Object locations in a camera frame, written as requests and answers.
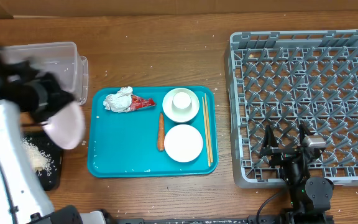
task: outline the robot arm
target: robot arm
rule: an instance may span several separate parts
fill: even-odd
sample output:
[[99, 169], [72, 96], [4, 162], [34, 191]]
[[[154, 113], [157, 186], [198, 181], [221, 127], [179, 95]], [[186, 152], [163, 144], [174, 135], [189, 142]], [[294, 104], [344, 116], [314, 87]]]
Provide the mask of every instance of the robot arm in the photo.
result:
[[0, 223], [83, 223], [72, 206], [54, 212], [21, 146], [20, 112], [47, 123], [73, 103], [51, 73], [40, 74], [29, 61], [6, 65], [0, 57]]
[[0, 223], [29, 223], [53, 212], [21, 146], [20, 111], [0, 100]]
[[260, 157], [271, 156], [270, 167], [280, 167], [280, 176], [290, 192], [292, 208], [283, 210], [280, 223], [333, 224], [332, 217], [326, 217], [325, 211], [331, 208], [329, 201], [334, 184], [323, 177], [311, 177], [308, 168], [308, 164], [320, 158], [326, 149], [325, 140], [313, 135], [303, 123], [299, 125], [299, 130], [301, 143], [296, 148], [279, 149], [273, 130], [267, 125], [260, 150]]

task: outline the white bowl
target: white bowl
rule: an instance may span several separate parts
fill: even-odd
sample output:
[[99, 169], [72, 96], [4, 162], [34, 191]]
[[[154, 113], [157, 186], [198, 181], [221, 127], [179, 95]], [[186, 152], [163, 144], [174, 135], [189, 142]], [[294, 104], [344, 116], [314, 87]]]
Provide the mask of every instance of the white bowl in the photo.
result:
[[73, 149], [83, 140], [85, 119], [80, 105], [73, 101], [42, 126], [49, 138], [62, 149]]
[[174, 161], [190, 162], [203, 150], [203, 137], [200, 132], [187, 124], [177, 125], [165, 136], [164, 147]]
[[196, 94], [186, 88], [169, 91], [162, 101], [162, 110], [169, 119], [177, 123], [185, 123], [193, 119], [200, 109]]

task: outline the plastic dish rack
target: plastic dish rack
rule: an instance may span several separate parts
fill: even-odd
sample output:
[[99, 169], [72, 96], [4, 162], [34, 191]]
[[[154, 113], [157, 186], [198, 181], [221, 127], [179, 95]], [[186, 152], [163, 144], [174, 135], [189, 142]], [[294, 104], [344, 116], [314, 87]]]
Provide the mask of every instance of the plastic dish rack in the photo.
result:
[[285, 185], [259, 158], [264, 128], [280, 148], [295, 147], [301, 122], [327, 144], [311, 175], [358, 185], [358, 30], [236, 32], [225, 69], [238, 186]]

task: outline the red wrapper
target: red wrapper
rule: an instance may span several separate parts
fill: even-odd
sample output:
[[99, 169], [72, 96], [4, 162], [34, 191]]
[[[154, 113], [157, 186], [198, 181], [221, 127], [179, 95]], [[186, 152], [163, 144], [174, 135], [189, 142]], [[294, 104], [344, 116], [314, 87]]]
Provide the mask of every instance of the red wrapper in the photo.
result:
[[137, 95], [131, 95], [132, 103], [129, 106], [129, 111], [135, 111], [142, 108], [148, 108], [150, 106], [155, 106], [155, 102], [153, 99], [145, 100]]

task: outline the teal tray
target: teal tray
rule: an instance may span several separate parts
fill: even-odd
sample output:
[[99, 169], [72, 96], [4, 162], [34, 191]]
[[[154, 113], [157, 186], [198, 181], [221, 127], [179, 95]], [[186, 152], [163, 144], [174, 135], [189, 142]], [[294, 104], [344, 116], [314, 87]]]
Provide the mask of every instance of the teal tray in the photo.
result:
[[[183, 87], [196, 93], [200, 110], [186, 124], [195, 127], [202, 135], [204, 147], [193, 161], [181, 163], [157, 149], [158, 121], [162, 100], [172, 89]], [[119, 88], [99, 90], [93, 97], [92, 118], [88, 146], [88, 169], [96, 177], [163, 177], [173, 175], [209, 174], [218, 164], [214, 95], [204, 86], [135, 87], [134, 94], [152, 98], [156, 106], [114, 113], [104, 109], [103, 100]], [[201, 98], [207, 94], [213, 163], [208, 167], [205, 128]], [[165, 133], [178, 125], [164, 115]]]

